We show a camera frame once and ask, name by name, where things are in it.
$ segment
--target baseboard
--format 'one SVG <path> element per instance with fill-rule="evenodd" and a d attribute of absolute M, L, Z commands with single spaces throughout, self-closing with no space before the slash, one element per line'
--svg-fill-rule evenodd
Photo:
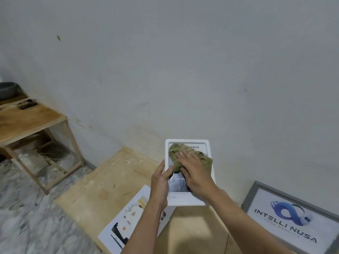
<path fill-rule="evenodd" d="M 70 153 L 74 154 L 75 156 L 77 156 L 77 154 L 72 151 L 70 148 L 68 148 L 66 145 L 62 144 L 61 142 L 57 141 L 57 143 L 59 145 L 61 145 L 63 148 L 65 148 L 66 150 L 68 150 Z M 86 159 L 82 158 L 86 164 L 86 166 L 88 166 L 91 170 L 95 170 L 97 167 L 94 166 L 91 162 L 87 161 Z"/>

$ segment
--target right hand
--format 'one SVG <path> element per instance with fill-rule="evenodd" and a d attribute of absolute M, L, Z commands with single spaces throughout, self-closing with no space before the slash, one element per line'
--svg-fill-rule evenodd
<path fill-rule="evenodd" d="M 193 193 L 209 199 L 218 187 L 194 152 L 188 152 L 184 149 L 181 149 L 181 152 L 177 152 L 175 155 L 178 158 L 177 161 L 184 166 L 180 171 L 185 177 L 186 184 Z"/>

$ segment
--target hand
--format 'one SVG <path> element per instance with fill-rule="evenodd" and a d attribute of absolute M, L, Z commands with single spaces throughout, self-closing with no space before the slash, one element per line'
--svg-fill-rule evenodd
<path fill-rule="evenodd" d="M 200 158 L 194 152 L 188 152 L 181 149 L 181 153 L 177 152 L 175 155 L 178 162 L 184 167 L 180 169 L 184 175 L 186 184 L 193 193 L 209 199 L 214 190 L 218 189 L 212 177 L 207 173 Z"/>
<path fill-rule="evenodd" d="M 154 172 L 150 184 L 150 202 L 161 207 L 161 211 L 167 207 L 168 180 L 173 174 L 173 166 L 170 166 L 164 173 L 165 167 L 163 160 Z"/>

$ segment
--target left hand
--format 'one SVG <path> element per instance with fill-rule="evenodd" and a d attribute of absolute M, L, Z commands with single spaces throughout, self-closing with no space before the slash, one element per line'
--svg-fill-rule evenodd
<path fill-rule="evenodd" d="M 173 166 L 170 166 L 164 173 L 165 161 L 163 160 L 154 172 L 150 185 L 150 202 L 159 205 L 161 210 L 167 207 L 168 180 L 173 174 Z"/>

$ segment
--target gray frame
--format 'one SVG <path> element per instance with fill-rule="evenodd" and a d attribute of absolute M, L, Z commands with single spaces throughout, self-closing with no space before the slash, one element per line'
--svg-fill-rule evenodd
<path fill-rule="evenodd" d="M 308 210 L 311 210 L 315 213 L 318 213 L 318 214 L 320 214 L 324 217 L 327 217 L 327 218 L 339 223 L 339 216 L 338 215 L 331 213 L 331 212 L 329 212 L 325 209 L 322 209 L 320 207 L 317 207 L 315 205 L 312 205 L 308 202 L 305 202 L 305 201 L 303 201 L 299 198 L 291 196 L 291 195 L 289 195 L 285 192 L 279 191 L 279 190 L 277 190 L 277 189 L 275 189 L 271 186 L 268 186 L 268 185 L 263 184 L 263 183 L 258 182 L 258 181 L 255 181 L 253 183 L 253 185 L 252 185 L 251 189 L 249 190 L 244 202 L 241 205 L 241 209 L 245 213 L 248 212 L 248 209 L 251 206 L 252 201 L 253 201 L 254 197 L 256 196 L 258 189 L 263 189 L 263 190 L 270 192 L 274 195 L 280 196 L 280 197 L 282 197 L 282 198 L 284 198 L 288 201 L 291 201 L 295 204 L 299 204 L 300 206 L 305 207 Z M 290 244 L 286 241 L 283 241 L 283 242 L 287 245 L 288 248 L 290 248 L 290 250 L 292 250 L 292 251 L 294 251 L 298 254 L 309 254 L 309 253 L 297 248 L 296 246 L 294 246 L 294 245 L 292 245 L 292 244 Z M 325 254 L 336 254 L 338 252 L 338 250 L 339 250 L 339 234 L 337 235 L 337 238 L 333 241 L 331 246 L 326 250 Z"/>

